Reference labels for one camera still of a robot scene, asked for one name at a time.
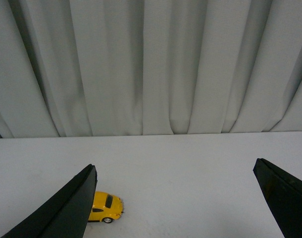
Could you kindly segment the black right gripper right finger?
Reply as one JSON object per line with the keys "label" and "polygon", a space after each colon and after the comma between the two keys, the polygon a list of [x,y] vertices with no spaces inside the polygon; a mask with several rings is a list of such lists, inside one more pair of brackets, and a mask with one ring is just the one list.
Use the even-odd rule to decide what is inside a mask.
{"label": "black right gripper right finger", "polygon": [[302,180],[264,158],[253,173],[283,236],[302,238]]}

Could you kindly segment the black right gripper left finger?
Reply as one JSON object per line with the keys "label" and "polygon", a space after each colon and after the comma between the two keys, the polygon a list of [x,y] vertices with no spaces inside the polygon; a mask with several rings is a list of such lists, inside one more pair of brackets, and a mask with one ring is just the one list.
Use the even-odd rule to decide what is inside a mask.
{"label": "black right gripper left finger", "polygon": [[92,209],[97,171],[89,164],[4,238],[82,238]]}

